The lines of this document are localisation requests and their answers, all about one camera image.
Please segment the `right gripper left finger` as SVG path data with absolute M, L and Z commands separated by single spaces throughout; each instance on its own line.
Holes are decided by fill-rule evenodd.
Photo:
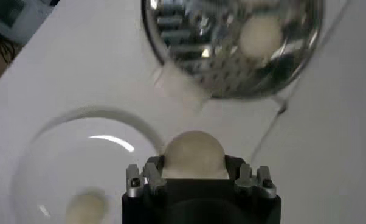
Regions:
M 164 156 L 150 157 L 143 167 L 142 173 L 136 164 L 126 168 L 126 194 L 130 198 L 139 198 L 148 186 L 151 195 L 160 195 L 165 192 L 167 180 L 162 177 Z

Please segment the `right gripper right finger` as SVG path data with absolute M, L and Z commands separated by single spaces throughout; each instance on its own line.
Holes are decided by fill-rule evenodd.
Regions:
M 254 174 L 250 164 L 242 158 L 226 155 L 225 163 L 229 179 L 234 182 L 239 194 L 254 195 L 266 200 L 277 197 L 277 187 L 268 166 L 258 167 Z

